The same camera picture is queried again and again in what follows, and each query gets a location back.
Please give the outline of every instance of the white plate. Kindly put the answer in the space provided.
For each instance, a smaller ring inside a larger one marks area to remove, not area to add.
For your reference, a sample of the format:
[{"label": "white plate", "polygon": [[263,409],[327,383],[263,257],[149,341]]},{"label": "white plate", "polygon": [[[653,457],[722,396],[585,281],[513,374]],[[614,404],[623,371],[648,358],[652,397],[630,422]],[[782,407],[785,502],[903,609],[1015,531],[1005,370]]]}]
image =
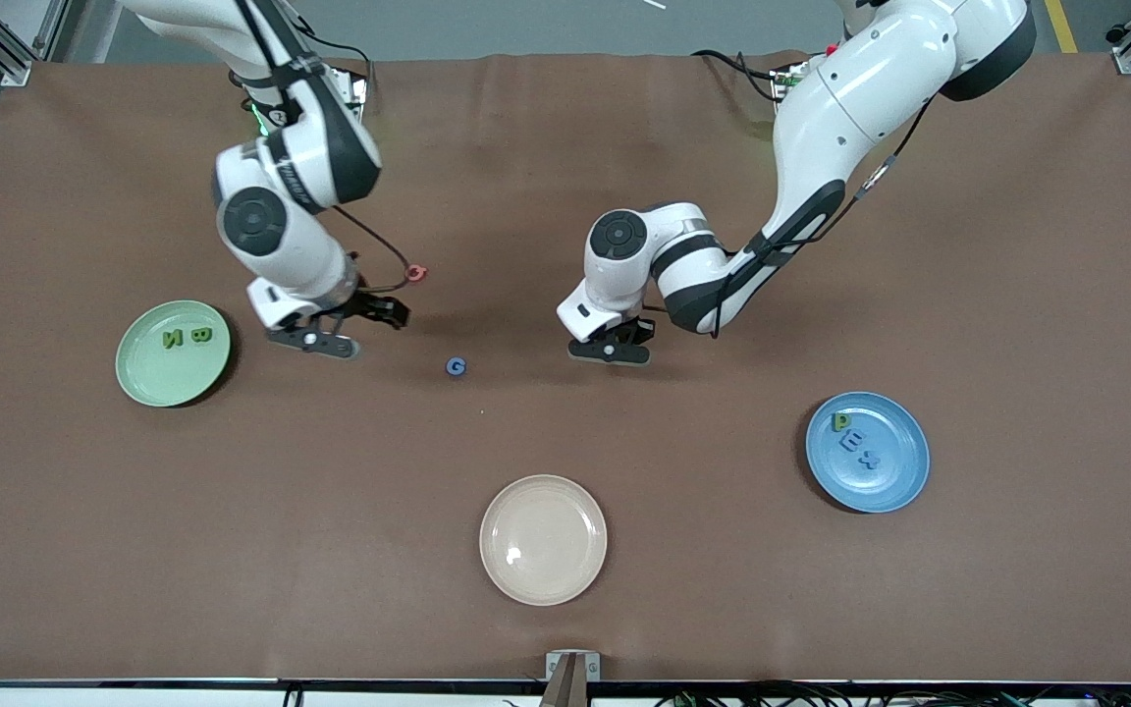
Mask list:
[{"label": "white plate", "polygon": [[480,532],[480,554],[500,592],[532,606],[584,594],[605,563],[601,507],[571,480],[541,474],[498,493]]}]

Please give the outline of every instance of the blue plate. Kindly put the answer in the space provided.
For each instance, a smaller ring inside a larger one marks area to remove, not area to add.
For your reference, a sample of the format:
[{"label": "blue plate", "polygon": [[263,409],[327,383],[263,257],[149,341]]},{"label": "blue plate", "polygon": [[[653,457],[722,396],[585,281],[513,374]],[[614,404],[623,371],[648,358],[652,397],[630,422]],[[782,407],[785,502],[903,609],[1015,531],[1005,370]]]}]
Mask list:
[{"label": "blue plate", "polygon": [[822,403],[805,431],[809,468],[849,509],[888,514],[927,483],[927,438],[905,407],[877,393],[843,393]]}]

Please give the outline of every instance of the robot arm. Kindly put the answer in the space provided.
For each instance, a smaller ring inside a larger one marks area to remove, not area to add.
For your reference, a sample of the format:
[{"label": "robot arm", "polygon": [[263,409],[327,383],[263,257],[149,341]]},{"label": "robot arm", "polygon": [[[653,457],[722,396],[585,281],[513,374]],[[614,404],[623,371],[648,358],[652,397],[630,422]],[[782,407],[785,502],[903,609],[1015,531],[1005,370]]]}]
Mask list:
[{"label": "robot arm", "polygon": [[[839,0],[853,9],[865,0]],[[694,205],[615,210],[592,227],[584,282],[556,309],[573,357],[644,365],[651,322],[638,318],[647,279],[674,325],[696,334],[726,326],[758,287],[821,232],[845,201],[845,181],[881,139],[938,90],[974,98],[1031,53],[1024,0],[880,1],[870,24],[836,53],[812,60],[774,127],[776,209],[728,257]],[[847,12],[847,18],[857,12]]]},{"label": "robot arm", "polygon": [[[256,274],[248,295],[270,339],[351,357],[337,336],[357,314],[399,328],[399,301],[361,292],[354,257],[320,225],[328,207],[363,198],[381,173],[369,131],[340,97],[337,72],[302,43],[286,0],[126,0],[154,32],[225,60],[251,100],[283,127],[216,158],[211,196],[230,251]],[[334,331],[318,318],[333,317]]]}]

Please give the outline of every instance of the gray floor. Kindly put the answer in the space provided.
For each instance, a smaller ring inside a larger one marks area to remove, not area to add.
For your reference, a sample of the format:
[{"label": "gray floor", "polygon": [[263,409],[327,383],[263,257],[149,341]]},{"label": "gray floor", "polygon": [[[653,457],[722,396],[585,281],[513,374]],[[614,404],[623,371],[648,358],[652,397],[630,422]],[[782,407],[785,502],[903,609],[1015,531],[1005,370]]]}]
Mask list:
[{"label": "gray floor", "polygon": [[[829,0],[295,0],[319,33],[375,60],[467,59],[489,54],[687,54],[697,49],[760,54],[818,50],[839,35]],[[76,62],[211,62],[201,50],[162,40],[113,0],[85,0],[66,53]],[[1038,52],[1056,52],[1045,1],[1033,0]],[[1081,52],[1105,52],[1104,32],[1131,18],[1131,0],[1064,3]],[[325,49],[323,55],[353,55]]]}]

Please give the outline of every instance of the yellow stripe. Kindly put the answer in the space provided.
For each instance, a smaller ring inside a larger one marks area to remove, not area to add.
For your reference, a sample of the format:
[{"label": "yellow stripe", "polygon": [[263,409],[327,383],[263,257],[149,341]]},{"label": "yellow stripe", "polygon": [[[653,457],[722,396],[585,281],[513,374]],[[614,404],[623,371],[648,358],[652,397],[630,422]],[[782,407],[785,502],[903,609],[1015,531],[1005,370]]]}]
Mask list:
[{"label": "yellow stripe", "polygon": [[1060,0],[1045,0],[1045,9],[1050,11],[1054,36],[1059,37],[1059,49],[1064,54],[1076,54],[1076,40],[1072,36],[1072,26],[1068,24],[1068,14],[1063,11],[1063,3]]}]

